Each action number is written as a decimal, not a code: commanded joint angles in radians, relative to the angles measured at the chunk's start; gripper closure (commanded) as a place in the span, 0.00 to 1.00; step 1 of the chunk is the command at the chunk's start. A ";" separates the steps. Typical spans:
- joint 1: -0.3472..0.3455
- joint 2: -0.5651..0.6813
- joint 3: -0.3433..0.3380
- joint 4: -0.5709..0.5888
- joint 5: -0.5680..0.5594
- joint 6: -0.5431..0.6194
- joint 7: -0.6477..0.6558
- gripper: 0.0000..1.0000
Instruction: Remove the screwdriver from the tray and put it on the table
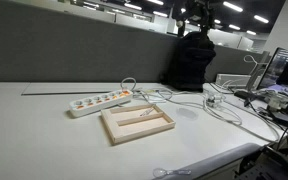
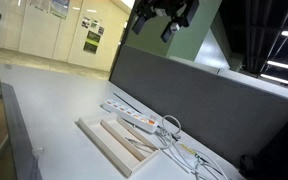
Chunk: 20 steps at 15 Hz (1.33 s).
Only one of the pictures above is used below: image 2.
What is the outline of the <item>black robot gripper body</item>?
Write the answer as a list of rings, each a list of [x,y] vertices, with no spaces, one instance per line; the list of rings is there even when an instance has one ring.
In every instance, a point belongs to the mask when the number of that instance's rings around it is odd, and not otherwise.
[[[199,7],[199,0],[140,0],[135,7],[137,18],[146,21],[156,16],[168,16],[180,27],[188,27]]]

